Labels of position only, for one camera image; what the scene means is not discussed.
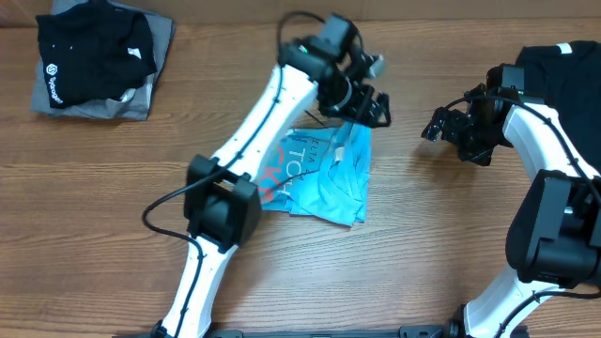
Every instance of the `wooden table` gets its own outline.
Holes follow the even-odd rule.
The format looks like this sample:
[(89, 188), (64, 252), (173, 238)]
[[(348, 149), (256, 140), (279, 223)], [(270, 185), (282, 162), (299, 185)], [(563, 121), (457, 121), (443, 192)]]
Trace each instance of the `wooden table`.
[[(393, 125), (374, 132), (368, 221), (349, 229), (266, 213), (224, 276), (213, 311), (223, 329), (444, 323), (503, 267), (530, 183), (513, 149), (481, 168), (420, 132), (523, 45), (601, 39), (598, 19), (359, 26), (366, 48), (388, 60), (375, 85), (393, 111)], [(274, 64), (274, 27), (180, 26), (147, 122), (29, 113), (36, 38), (0, 29), (0, 336), (149, 330), (171, 306), (187, 248), (146, 230), (140, 214), (252, 108)], [(152, 220), (185, 231), (181, 200)], [(600, 316), (601, 302), (551, 300), (527, 324), (534, 337), (594, 337)]]

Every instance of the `black cable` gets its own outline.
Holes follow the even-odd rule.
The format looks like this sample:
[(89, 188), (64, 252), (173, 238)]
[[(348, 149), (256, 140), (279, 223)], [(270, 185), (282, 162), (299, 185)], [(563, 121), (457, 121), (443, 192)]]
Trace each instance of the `black cable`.
[(553, 133), (555, 134), (555, 137), (557, 138), (560, 145), (562, 146), (563, 152), (565, 152), (565, 156), (570, 161), (570, 165), (572, 165), (574, 167), (574, 169), (576, 170), (578, 175), (584, 180), (586, 185), (591, 190), (591, 194), (593, 195), (594, 201), (596, 202), (596, 204), (599, 207), (601, 207), (601, 195), (599, 194), (599, 191), (593, 185), (593, 182), (591, 181), (591, 179), (584, 173), (582, 168), (580, 168), (580, 165), (578, 164), (578, 159), (574, 156), (574, 154), (572, 154), (572, 150), (570, 150), (570, 147), (568, 146), (567, 142), (565, 142), (565, 139), (563, 138), (562, 134), (557, 129), (557, 127), (555, 127), (555, 125), (553, 125), (553, 123), (551, 123), (551, 120), (549, 118), (545, 117), (544, 115), (540, 114), (536, 110), (532, 109), (532, 107), (529, 107), (522, 101), (512, 100), (512, 99), (508, 99), (508, 98), (502, 98), (502, 97), (498, 97), (498, 96), (489, 96), (489, 95), (479, 95), (479, 96), (465, 97), (465, 98), (461, 98), (458, 100), (454, 100), (453, 102), (447, 104), (446, 107), (444, 107), (444, 108), (446, 110), (449, 110), (453, 106), (457, 105), (458, 103), (471, 102), (472, 100), (500, 100), (503, 102), (511, 103), (511, 104), (514, 104), (518, 107), (521, 107), (521, 108), (527, 110), (529, 113), (533, 114), (534, 116), (538, 117), (541, 121), (543, 121), (549, 128), (551, 128), (551, 131), (553, 131)]
[[(555, 127), (555, 125), (553, 125), (553, 123), (551, 123), (551, 120), (549, 118), (547, 118), (544, 115), (540, 114), (539, 112), (537, 112), (536, 110), (534, 110), (532, 107), (529, 107), (524, 102), (521, 102), (521, 101), (518, 101), (518, 100), (512, 100), (512, 99), (508, 99), (508, 98), (497, 97), (497, 96), (488, 96), (488, 95), (486, 95), (486, 96), (485, 95), (480, 95), (480, 96), (473, 96), (473, 97), (465, 97), (465, 98), (461, 98), (461, 99), (458, 99), (458, 100), (454, 100), (453, 102), (447, 104), (447, 106), (444, 107), (444, 108), (446, 110), (449, 110), (453, 106), (457, 105), (458, 103), (461, 103), (461, 102), (472, 102), (473, 100), (500, 100), (500, 101), (503, 101), (503, 102), (511, 103), (511, 104), (514, 104), (514, 105), (516, 105), (516, 106), (518, 106), (520, 108), (525, 109), (529, 113), (535, 115), (540, 120), (542, 120), (549, 128), (551, 128), (551, 130), (555, 134), (555, 137), (557, 137), (557, 140), (559, 141), (560, 145), (562, 145), (562, 149), (565, 152), (565, 155), (567, 156), (568, 160), (570, 161), (570, 164), (572, 166), (574, 166), (574, 168), (575, 168), (576, 172), (578, 173), (578, 175), (582, 179), (584, 179), (584, 181), (586, 182), (587, 186), (589, 187), (589, 189), (592, 192), (592, 195), (593, 195), (593, 198), (594, 198), (596, 204), (598, 206), (601, 206), (601, 196), (599, 196), (599, 191), (593, 185), (593, 182), (591, 181), (591, 179), (584, 173), (584, 171), (582, 170), (582, 168), (580, 168), (580, 166), (578, 164), (578, 159), (576, 159), (574, 157), (574, 154), (572, 154), (572, 151), (570, 150), (570, 147), (568, 146), (567, 142), (565, 142), (565, 139), (563, 138), (562, 134), (557, 129), (557, 127)], [(596, 300), (596, 299), (601, 299), (601, 288), (597, 287), (597, 289), (598, 289), (598, 292), (594, 293), (594, 294), (579, 294), (579, 293), (574, 293), (574, 292), (563, 292), (563, 291), (541, 291), (541, 292), (533, 293), (530, 297), (528, 297), (526, 300), (524, 300), (523, 302), (521, 302), (505, 318), (505, 320), (503, 320), (503, 322), (501, 323), (501, 326), (499, 327), (499, 330), (495, 334), (494, 338), (501, 338), (501, 336), (505, 333), (505, 329), (511, 323), (511, 321), (516, 317), (516, 315), (518, 315), (522, 310), (524, 310), (533, 301), (540, 302), (540, 299), (542, 297), (551, 297), (551, 296), (567, 297), (567, 298), (577, 299), (577, 300)]]
[(304, 113), (307, 114), (308, 116), (310, 116), (313, 120), (315, 120), (317, 123), (319, 123), (319, 125), (321, 125), (321, 127), (323, 129), (327, 129), (328, 127), (326, 127), (326, 125), (321, 122), (321, 120), (319, 118), (317, 118), (315, 115), (311, 114), (308, 110), (304, 110)]
[(319, 172), (319, 170), (308, 171), (308, 172), (304, 172), (304, 173), (299, 173), (299, 174), (293, 175), (293, 176), (291, 176), (291, 177), (289, 177), (289, 178), (287, 178), (287, 179), (283, 180), (282, 182), (280, 182), (280, 183), (276, 184), (275, 186), (271, 187), (269, 190), (267, 190), (267, 191), (265, 192), (265, 195), (268, 195), (268, 194), (270, 194), (270, 193), (273, 193), (273, 192), (275, 192), (276, 190), (278, 190), (278, 189), (282, 188), (282, 186), (284, 186), (286, 183), (288, 183), (289, 181), (293, 180), (294, 178), (297, 178), (297, 177), (303, 177), (303, 176), (305, 176), (305, 175), (314, 174), (314, 173), (317, 173), (317, 172)]
[(361, 51), (364, 51), (363, 48), (363, 37), (361, 36), (361, 33), (359, 32), (359, 30), (357, 30), (357, 38), (359, 39), (359, 46), (361, 47)]
[(287, 12), (282, 19), (280, 19), (280, 21), (278, 22), (278, 28), (277, 28), (277, 32), (275, 35), (275, 41), (276, 41), (276, 46), (277, 46), (277, 51), (278, 53), (280, 52), (280, 48), (282, 47), (282, 31), (284, 30), (284, 26), (285, 24), (290, 21), (293, 18), (296, 17), (306, 17), (306, 18), (312, 18), (315, 19), (317, 21), (319, 21), (320, 23), (324, 23), (325, 21), (323, 20), (322, 17), (320, 17), (319, 15), (312, 13), (312, 12), (308, 12), (308, 11), (303, 11), (303, 10), (294, 10), (291, 12)]
[[(309, 12), (302, 12), (302, 11), (298, 11), (298, 12), (290, 12), (288, 14), (286, 14), (284, 16), (284, 18), (282, 18), (282, 20), (278, 23), (278, 28), (277, 28), (277, 34), (276, 34), (276, 38), (277, 38), (277, 44), (278, 44), (278, 53), (280, 51), (280, 46), (281, 46), (281, 37), (282, 37), (282, 29), (284, 28), (285, 23), (290, 20), (291, 18), (295, 17), (295, 16), (308, 16), (308, 17), (312, 17), (320, 22), (324, 22), (323, 19), (321, 19), (320, 17), (318, 17), (317, 15), (313, 14), (313, 13), (309, 13)], [(240, 151), (236, 154), (236, 156), (234, 156), (234, 158), (228, 162), (224, 167), (222, 167), (220, 170), (206, 176), (203, 177), (199, 180), (197, 180), (196, 182), (179, 188), (174, 192), (170, 192), (168, 194), (166, 194), (165, 196), (159, 198), (158, 200), (154, 201), (153, 203), (151, 203), (148, 207), (146, 207), (146, 209), (144, 210), (144, 212), (142, 213), (142, 222), (144, 223), (144, 225), (159, 234), (162, 235), (166, 235), (166, 236), (170, 236), (173, 238), (179, 238), (182, 240), (185, 240), (189, 243), (191, 243), (196, 250), (198, 250), (198, 265), (196, 267), (196, 271), (194, 272), (194, 278), (192, 283), (190, 284), (190, 289), (188, 290), (188, 294), (186, 295), (186, 299), (184, 300), (184, 304), (182, 306), (179, 316), (179, 321), (177, 323), (177, 329), (176, 329), (176, 333), (174, 335), (174, 338), (178, 338), (179, 336), (179, 332), (181, 331), (181, 326), (183, 325), (183, 320), (184, 320), (184, 315), (186, 314), (186, 312), (188, 311), (188, 304), (190, 302), (190, 298), (192, 297), (192, 293), (194, 291), (194, 288), (196, 287), (196, 284), (198, 283), (198, 277), (200, 275), (200, 269), (202, 267), (202, 262), (203, 262), (203, 251), (202, 248), (200, 246), (200, 244), (198, 244), (198, 242), (196, 242), (194, 239), (183, 235), (183, 234), (179, 234), (177, 232), (174, 231), (170, 231), (170, 230), (166, 230), (166, 229), (162, 229), (158, 226), (152, 225), (152, 223), (150, 223), (150, 221), (148, 220), (148, 214), (150, 213), (150, 211), (152, 211), (154, 208), (158, 207), (159, 205), (169, 201), (170, 199), (180, 196), (185, 192), (188, 192), (192, 189), (197, 189), (200, 188), (204, 185), (207, 185), (209, 183), (212, 183), (214, 181), (216, 181), (217, 179), (219, 179), (219, 177), (225, 173), (238, 159), (241, 158), (242, 154), (244, 153), (244, 151), (246, 150), (246, 148), (250, 145), (250, 143), (253, 141), (253, 139), (256, 137), (256, 135), (260, 132), (261, 128), (263, 128), (263, 126), (265, 125), (265, 123), (268, 121), (268, 119), (270, 118), (271, 113), (273, 112), (273, 109), (275, 108), (275, 105), (277, 103), (279, 103), (279, 98), (280, 98), (280, 93), (282, 92), (282, 83), (284, 81), (284, 69), (282, 67), (279, 68), (280, 70), (280, 79), (278, 82), (278, 88), (276, 90), (275, 96), (273, 97), (273, 102), (271, 103), (271, 107), (268, 109), (267, 113), (265, 114), (265, 117), (263, 117), (263, 120), (261, 121), (261, 123), (258, 125), (258, 127), (256, 128), (256, 130), (253, 132), (253, 134), (251, 135), (251, 137), (248, 139), (248, 141), (246, 141), (246, 143), (242, 146), (242, 148), (240, 149)]]

